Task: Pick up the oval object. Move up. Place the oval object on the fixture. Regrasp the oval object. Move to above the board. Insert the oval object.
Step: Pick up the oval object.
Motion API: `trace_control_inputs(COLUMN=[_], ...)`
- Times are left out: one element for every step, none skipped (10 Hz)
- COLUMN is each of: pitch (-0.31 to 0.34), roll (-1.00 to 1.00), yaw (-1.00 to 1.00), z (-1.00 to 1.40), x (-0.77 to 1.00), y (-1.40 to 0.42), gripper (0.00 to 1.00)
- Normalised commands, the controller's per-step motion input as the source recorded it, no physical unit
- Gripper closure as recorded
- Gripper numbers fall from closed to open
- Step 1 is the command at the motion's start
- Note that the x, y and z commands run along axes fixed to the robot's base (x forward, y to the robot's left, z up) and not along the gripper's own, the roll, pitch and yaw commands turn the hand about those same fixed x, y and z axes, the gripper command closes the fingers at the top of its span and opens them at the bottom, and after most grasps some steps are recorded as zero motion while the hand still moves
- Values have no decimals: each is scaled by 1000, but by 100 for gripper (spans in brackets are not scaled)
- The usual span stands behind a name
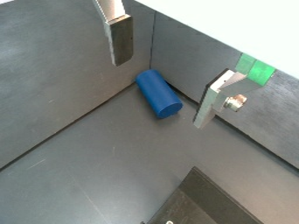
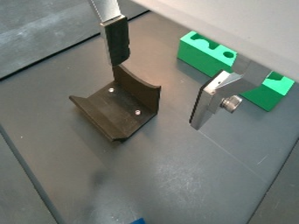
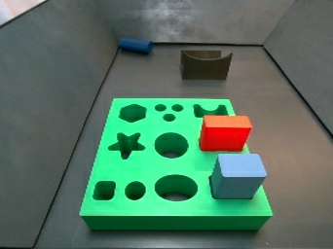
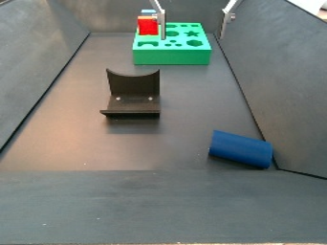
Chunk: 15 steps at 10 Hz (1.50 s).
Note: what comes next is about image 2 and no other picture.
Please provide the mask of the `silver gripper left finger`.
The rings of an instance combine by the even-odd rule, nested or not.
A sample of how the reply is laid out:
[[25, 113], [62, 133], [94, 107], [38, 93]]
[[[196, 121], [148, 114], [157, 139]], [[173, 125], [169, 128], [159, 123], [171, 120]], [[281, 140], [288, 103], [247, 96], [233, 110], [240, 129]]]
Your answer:
[[106, 41], [110, 66], [121, 64], [129, 57], [126, 17], [121, 14], [117, 0], [88, 0], [96, 14], [101, 37]]

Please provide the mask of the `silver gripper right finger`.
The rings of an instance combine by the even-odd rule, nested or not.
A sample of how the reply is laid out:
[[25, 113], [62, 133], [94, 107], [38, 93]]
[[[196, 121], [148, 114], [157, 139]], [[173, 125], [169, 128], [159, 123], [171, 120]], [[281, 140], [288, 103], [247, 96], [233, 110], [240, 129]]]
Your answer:
[[232, 73], [220, 71], [200, 87], [191, 112], [191, 126], [197, 130], [220, 109], [232, 113], [241, 103], [239, 94], [256, 88], [271, 72], [269, 68], [239, 54]]

